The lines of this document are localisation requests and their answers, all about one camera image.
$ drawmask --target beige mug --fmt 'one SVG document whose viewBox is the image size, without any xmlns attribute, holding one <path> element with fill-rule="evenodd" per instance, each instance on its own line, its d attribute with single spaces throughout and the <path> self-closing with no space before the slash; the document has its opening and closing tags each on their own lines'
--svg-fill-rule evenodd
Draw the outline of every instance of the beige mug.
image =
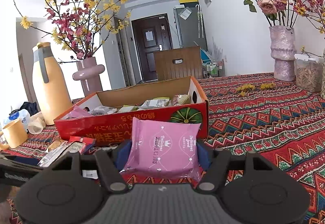
<svg viewBox="0 0 325 224">
<path fill-rule="evenodd" d="M 16 148 L 27 140 L 27 132 L 19 118 L 5 125 L 2 132 L 8 144 L 1 144 L 0 149 Z"/>
</svg>

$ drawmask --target chair backrest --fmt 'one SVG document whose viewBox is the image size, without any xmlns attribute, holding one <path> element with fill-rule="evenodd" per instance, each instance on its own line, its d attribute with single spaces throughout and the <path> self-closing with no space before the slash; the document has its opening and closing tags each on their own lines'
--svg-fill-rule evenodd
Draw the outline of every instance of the chair backrest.
<svg viewBox="0 0 325 224">
<path fill-rule="evenodd" d="M 202 79 L 200 47 L 186 47 L 154 52 L 158 81 L 194 76 Z"/>
</svg>

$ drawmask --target vase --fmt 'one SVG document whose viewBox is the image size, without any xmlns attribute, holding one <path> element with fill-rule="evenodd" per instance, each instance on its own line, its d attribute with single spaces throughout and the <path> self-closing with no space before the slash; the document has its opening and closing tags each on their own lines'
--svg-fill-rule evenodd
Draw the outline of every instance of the vase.
<svg viewBox="0 0 325 224">
<path fill-rule="evenodd" d="M 103 65 L 97 65 L 95 57 L 88 57 L 77 62 L 78 71 L 72 75 L 76 81 L 80 80 L 84 96 L 102 91 L 100 74 L 105 71 Z"/>
<path fill-rule="evenodd" d="M 53 125 L 54 119 L 72 106 L 63 72 L 54 58 L 48 42 L 33 48 L 33 87 L 45 123 Z"/>
<path fill-rule="evenodd" d="M 295 80 L 295 30 L 276 25 L 270 27 L 271 57 L 275 59 L 274 78 L 283 81 Z"/>
</svg>

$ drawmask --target red patterned rug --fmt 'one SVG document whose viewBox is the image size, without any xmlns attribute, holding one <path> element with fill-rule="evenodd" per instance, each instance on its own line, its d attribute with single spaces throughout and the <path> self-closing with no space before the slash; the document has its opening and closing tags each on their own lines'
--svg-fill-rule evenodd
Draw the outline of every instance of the red patterned rug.
<svg viewBox="0 0 325 224">
<path fill-rule="evenodd" d="M 210 129 L 206 144 L 225 148 L 242 155 L 254 150 L 300 182 L 310 194 L 310 207 L 304 224 L 325 224 L 325 100 L 293 82 L 278 81 L 272 73 L 240 75 L 199 81 L 210 102 Z M 276 88 L 260 90 L 263 83 Z M 256 90 L 246 96 L 236 88 L 253 84 Z M 43 151 L 58 137 L 55 127 L 40 135 L 30 135 L 22 146 L 8 153 L 42 158 Z M 242 177 L 242 171 L 231 171 L 227 180 Z M 124 176 L 133 183 L 183 183 L 177 180 Z M 14 204 L 11 224 L 21 224 Z"/>
</svg>

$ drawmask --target pink textured vase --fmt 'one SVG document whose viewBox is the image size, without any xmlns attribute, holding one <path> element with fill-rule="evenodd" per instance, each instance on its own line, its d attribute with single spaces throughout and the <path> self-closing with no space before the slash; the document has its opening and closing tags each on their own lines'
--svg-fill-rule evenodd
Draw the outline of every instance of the pink textured vase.
<svg viewBox="0 0 325 224">
<path fill-rule="evenodd" d="M 295 30 L 286 26 L 272 26 L 271 57 L 275 59 L 274 78 L 283 81 L 295 79 Z"/>
<path fill-rule="evenodd" d="M 97 65 L 96 58 L 89 57 L 77 62 L 78 71 L 72 75 L 74 80 L 80 80 L 84 96 L 97 91 L 102 91 L 100 74 L 105 71 L 103 65 Z"/>
</svg>

